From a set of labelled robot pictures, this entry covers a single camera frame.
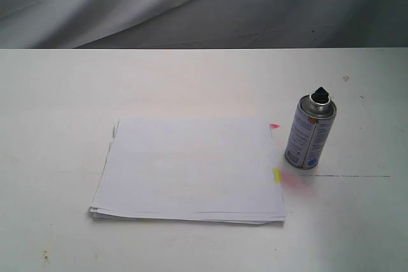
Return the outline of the white spray paint can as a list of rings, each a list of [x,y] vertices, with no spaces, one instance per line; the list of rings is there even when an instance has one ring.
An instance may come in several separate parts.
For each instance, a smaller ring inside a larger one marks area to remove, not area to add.
[[[285,149],[292,166],[317,166],[336,115],[337,107],[323,87],[299,100]]]

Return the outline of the white paper stack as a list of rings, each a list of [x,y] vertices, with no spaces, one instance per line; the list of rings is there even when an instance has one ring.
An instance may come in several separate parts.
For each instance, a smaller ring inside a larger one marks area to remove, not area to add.
[[[122,118],[90,211],[96,218],[282,222],[275,158],[262,118]]]

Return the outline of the grey fabric backdrop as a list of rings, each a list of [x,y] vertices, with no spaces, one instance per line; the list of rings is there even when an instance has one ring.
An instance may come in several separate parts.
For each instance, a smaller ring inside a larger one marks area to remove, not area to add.
[[[407,45],[407,0],[1,0],[2,48]]]

